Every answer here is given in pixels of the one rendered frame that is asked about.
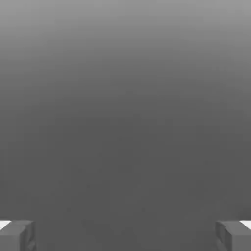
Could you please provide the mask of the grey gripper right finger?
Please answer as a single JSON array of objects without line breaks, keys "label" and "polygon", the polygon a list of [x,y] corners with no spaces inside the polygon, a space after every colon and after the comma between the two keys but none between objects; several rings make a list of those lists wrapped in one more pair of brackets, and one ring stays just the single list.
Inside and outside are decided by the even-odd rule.
[{"label": "grey gripper right finger", "polygon": [[216,221],[217,251],[251,251],[251,220]]}]

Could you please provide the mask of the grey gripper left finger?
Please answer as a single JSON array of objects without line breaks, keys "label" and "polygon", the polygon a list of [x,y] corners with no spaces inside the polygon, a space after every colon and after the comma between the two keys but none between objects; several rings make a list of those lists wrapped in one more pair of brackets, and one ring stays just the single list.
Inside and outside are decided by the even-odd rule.
[{"label": "grey gripper left finger", "polygon": [[0,220],[0,251],[37,251],[35,221]]}]

